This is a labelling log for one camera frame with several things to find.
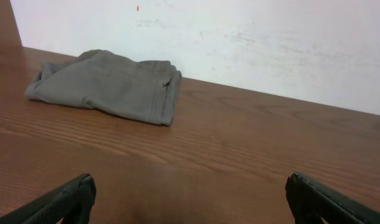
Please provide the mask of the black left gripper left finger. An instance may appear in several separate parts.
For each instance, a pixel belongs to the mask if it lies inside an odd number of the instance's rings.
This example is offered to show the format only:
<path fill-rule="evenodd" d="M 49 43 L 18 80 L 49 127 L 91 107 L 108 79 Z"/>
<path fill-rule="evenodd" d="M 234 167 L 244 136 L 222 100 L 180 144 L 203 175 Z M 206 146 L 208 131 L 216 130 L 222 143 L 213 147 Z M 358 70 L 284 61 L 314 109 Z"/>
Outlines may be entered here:
<path fill-rule="evenodd" d="M 93 177 L 81 174 L 0 217 L 0 224 L 88 224 L 96 193 Z"/>

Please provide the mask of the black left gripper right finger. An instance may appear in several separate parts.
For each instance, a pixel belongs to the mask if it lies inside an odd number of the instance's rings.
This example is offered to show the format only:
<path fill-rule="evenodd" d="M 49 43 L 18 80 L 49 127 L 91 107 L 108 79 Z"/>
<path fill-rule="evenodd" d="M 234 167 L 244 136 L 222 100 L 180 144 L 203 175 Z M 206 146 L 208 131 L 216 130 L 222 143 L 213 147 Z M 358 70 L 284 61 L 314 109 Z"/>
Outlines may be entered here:
<path fill-rule="evenodd" d="M 301 173 L 287 179 L 286 198 L 296 224 L 380 224 L 380 213 Z"/>

